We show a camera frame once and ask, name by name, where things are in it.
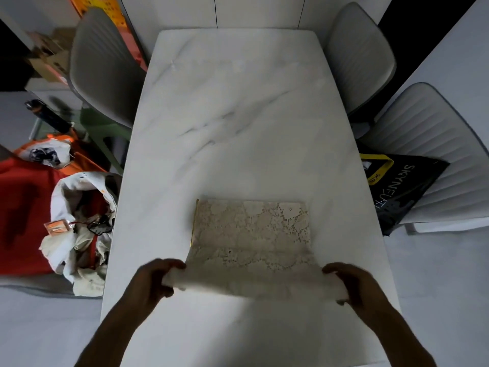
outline green chair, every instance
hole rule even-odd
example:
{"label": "green chair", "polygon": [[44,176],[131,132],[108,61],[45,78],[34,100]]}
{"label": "green chair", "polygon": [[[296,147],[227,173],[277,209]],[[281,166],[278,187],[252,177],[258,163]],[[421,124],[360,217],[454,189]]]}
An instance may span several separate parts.
{"label": "green chair", "polygon": [[84,108],[80,114],[80,123],[87,131],[90,139],[97,145],[102,153],[107,157],[107,160],[121,175],[124,172],[119,161],[115,158],[112,151],[107,147],[104,139],[107,137],[120,136],[127,141],[131,140],[131,129],[125,126],[119,125],[117,122],[111,120],[109,117],[93,110],[91,108]]}

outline white marble tabletop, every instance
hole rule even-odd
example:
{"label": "white marble tabletop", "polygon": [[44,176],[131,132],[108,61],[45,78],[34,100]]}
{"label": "white marble tabletop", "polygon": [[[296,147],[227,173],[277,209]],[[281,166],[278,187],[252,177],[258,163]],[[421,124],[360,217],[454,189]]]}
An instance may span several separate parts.
{"label": "white marble tabletop", "polygon": [[[132,132],[102,306],[136,268],[187,256],[197,198],[305,202],[320,265],[345,261],[399,308],[374,205],[313,32],[160,33]],[[352,310],[176,291],[123,365],[348,366],[385,360]]]}

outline chair leg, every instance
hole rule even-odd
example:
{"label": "chair leg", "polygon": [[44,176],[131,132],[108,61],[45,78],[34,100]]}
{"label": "chair leg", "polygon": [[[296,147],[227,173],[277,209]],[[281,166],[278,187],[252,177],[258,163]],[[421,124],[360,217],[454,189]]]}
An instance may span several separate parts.
{"label": "chair leg", "polygon": [[107,159],[111,163],[111,165],[115,167],[115,169],[117,170],[117,172],[119,174],[122,175],[124,173],[124,169],[122,168],[119,161],[114,157],[111,150],[107,147],[107,144],[105,144],[103,138],[98,137],[98,136],[92,136],[90,133],[89,133],[89,136],[94,141],[94,143],[97,145],[97,147],[99,147],[99,149],[102,151],[102,153],[105,155],[105,157],[107,157]]}

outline tiled floor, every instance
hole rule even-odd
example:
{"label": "tiled floor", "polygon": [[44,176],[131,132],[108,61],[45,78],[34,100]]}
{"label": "tiled floor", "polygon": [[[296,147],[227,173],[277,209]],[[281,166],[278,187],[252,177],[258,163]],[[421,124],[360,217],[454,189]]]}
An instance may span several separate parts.
{"label": "tiled floor", "polygon": [[[489,228],[413,236],[401,228],[385,243],[403,314],[438,366],[487,366]],[[100,306],[0,288],[2,360],[9,367],[73,365],[98,326]]]}

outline orange tag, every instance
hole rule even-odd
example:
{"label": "orange tag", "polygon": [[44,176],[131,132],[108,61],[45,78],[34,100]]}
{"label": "orange tag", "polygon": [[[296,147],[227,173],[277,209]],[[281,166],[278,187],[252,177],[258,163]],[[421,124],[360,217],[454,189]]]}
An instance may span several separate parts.
{"label": "orange tag", "polygon": [[71,230],[66,220],[57,220],[55,222],[46,222],[44,224],[47,232],[51,236],[55,236],[57,234],[65,233]]}

